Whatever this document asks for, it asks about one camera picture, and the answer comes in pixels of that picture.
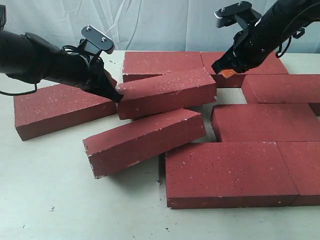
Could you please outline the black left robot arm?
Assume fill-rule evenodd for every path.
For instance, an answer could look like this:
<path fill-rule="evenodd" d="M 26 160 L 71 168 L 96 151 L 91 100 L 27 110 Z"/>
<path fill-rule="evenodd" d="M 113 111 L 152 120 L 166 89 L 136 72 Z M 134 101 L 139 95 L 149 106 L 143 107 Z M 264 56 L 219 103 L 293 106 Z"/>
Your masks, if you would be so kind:
<path fill-rule="evenodd" d="M 41 80 L 81 89 L 86 93 L 119 103 L 123 95 L 105 70 L 102 52 L 112 54 L 114 42 L 104 33 L 87 25 L 81 30 L 78 46 L 62 48 L 26 32 L 15 34 L 4 29 L 6 6 L 0 6 L 0 72 L 9 78 L 36 86 Z"/>

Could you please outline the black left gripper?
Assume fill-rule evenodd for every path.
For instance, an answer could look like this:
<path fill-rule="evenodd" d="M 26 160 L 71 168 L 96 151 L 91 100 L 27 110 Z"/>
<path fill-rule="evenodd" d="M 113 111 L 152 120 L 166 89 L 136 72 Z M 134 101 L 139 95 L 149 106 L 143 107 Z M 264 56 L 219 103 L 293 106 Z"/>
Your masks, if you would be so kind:
<path fill-rule="evenodd" d="M 116 89 L 117 81 L 104 70 L 100 53 L 85 51 L 79 46 L 64 45 L 55 55 L 53 81 L 120 102 L 123 95 Z"/>

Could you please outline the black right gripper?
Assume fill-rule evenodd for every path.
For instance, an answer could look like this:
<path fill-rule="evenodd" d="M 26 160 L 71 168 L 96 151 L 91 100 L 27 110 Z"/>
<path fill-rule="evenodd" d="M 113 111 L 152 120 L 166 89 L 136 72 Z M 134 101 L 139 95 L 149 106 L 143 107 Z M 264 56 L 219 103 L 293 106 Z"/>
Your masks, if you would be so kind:
<path fill-rule="evenodd" d="M 233 45 L 211 65 L 225 79 L 258 67 L 280 45 L 280 26 L 275 21 L 241 21 L 239 25 Z"/>

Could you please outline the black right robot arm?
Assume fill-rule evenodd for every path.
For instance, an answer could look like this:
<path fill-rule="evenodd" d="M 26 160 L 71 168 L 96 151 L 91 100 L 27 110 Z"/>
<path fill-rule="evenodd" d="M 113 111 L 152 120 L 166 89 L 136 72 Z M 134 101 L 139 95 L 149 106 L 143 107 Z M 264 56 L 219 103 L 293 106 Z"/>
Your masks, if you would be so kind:
<path fill-rule="evenodd" d="M 291 43 L 305 34 L 305 29 L 320 20 L 318 0 L 277 0 L 265 14 L 252 8 L 248 1 L 223 7 L 214 13 L 218 28 L 239 24 L 241 31 L 233 37 L 232 46 L 211 68 L 229 78 L 260 66 L 272 53 L 283 56 Z"/>

